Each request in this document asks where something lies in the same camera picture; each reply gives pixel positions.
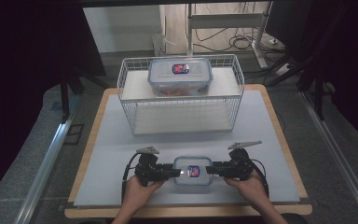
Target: hand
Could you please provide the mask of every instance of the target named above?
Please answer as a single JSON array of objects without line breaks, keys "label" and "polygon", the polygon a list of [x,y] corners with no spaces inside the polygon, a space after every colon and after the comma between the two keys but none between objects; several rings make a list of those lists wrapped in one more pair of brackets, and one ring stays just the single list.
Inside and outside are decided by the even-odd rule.
[{"label": "hand", "polygon": [[137,176],[132,176],[127,180],[123,204],[121,205],[116,218],[113,220],[113,223],[128,223],[131,217],[147,204],[153,192],[156,189],[159,189],[163,183],[164,182],[154,182],[152,185],[144,187],[141,185]]},{"label": "hand", "polygon": [[224,178],[226,183],[236,188],[246,201],[257,210],[268,224],[287,224],[286,220],[275,209],[272,202],[264,190],[260,176],[256,171],[252,171],[249,179],[245,181],[233,178]]}]

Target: white wire rack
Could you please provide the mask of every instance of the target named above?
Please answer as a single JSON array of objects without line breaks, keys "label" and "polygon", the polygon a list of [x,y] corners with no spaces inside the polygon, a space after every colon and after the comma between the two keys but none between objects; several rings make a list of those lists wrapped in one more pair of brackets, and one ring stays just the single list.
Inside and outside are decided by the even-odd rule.
[{"label": "white wire rack", "polygon": [[157,97],[147,82],[153,60],[124,59],[117,81],[118,97],[133,134],[231,132],[240,107],[244,79],[237,57],[200,55],[210,61],[213,82],[204,96]]}]

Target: gray floor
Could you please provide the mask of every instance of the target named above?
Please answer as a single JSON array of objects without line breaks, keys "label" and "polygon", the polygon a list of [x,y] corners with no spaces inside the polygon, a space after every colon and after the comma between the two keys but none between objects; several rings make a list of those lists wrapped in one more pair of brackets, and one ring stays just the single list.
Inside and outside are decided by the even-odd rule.
[{"label": "gray floor", "polygon": [[[243,71],[258,69],[253,54],[243,53],[238,57]],[[105,62],[117,62],[106,55],[103,58]],[[108,77],[100,77],[100,79],[114,86],[116,83],[114,74],[117,74],[118,67],[119,63],[106,63],[105,69]],[[260,73],[251,73],[247,76],[258,74]],[[274,76],[246,80],[247,83],[263,83],[273,79]],[[313,205],[312,214],[305,216],[305,219],[314,224],[358,223],[358,203],[310,118],[304,101],[296,90],[296,80],[297,77],[292,77],[276,87],[268,88],[268,94]],[[34,210],[31,223],[85,221],[68,219],[63,213],[103,95],[103,88],[86,79],[82,81],[86,90],[81,97],[78,112],[72,123],[72,133],[78,131],[80,127],[83,127],[83,130],[79,136],[68,135],[66,137],[45,190]],[[61,110],[56,106],[60,99],[58,87],[46,92],[38,121],[19,156],[0,183],[0,223],[2,224],[14,221],[34,180],[61,121]],[[358,175],[358,132],[337,112],[328,96],[324,97],[324,116],[325,123],[336,138],[352,169]]]}]

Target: small box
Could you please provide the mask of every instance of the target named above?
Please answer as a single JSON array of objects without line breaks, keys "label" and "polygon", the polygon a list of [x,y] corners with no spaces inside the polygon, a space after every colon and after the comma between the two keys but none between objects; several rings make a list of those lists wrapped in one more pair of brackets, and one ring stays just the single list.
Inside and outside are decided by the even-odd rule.
[{"label": "small box", "polygon": [[203,58],[160,59],[149,66],[147,81],[156,96],[198,96],[208,93],[211,64]]},{"label": "small box", "polygon": [[206,166],[211,166],[208,157],[182,156],[173,162],[174,169],[181,169],[179,177],[174,179],[175,184],[182,186],[207,186],[212,182],[211,175],[206,173]]}]

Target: sticker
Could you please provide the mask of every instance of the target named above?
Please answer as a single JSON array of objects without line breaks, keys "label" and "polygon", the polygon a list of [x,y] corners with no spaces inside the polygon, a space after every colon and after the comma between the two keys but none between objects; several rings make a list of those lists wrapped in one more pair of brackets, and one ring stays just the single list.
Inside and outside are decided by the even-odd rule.
[{"label": "sticker", "polygon": [[176,75],[187,74],[190,71],[190,66],[188,64],[174,64],[172,67],[172,72]]},{"label": "sticker", "polygon": [[188,177],[199,177],[200,176],[200,168],[196,165],[189,165],[187,168]]}]

